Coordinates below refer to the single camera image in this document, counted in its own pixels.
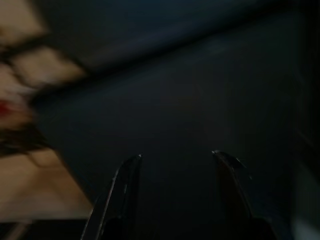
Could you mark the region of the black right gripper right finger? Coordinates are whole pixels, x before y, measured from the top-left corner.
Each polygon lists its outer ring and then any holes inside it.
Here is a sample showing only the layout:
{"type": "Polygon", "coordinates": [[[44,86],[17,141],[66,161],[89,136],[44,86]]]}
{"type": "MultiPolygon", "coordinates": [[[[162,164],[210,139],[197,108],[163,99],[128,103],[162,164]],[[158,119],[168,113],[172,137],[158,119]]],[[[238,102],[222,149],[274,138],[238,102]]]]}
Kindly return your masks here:
{"type": "Polygon", "coordinates": [[[234,156],[219,150],[212,151],[216,162],[218,189],[231,230],[237,240],[270,240],[269,223],[253,215],[249,201],[237,176],[246,167],[234,156]]]}

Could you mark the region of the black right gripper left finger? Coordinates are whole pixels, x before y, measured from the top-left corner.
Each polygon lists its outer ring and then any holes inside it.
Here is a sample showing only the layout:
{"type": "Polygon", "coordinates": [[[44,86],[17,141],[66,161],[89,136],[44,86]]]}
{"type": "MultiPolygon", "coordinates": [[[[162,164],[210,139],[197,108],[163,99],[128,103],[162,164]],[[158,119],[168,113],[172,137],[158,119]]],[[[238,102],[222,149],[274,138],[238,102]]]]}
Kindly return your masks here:
{"type": "Polygon", "coordinates": [[[140,154],[124,161],[97,198],[81,235],[83,240],[130,240],[140,186],[140,154]]]}

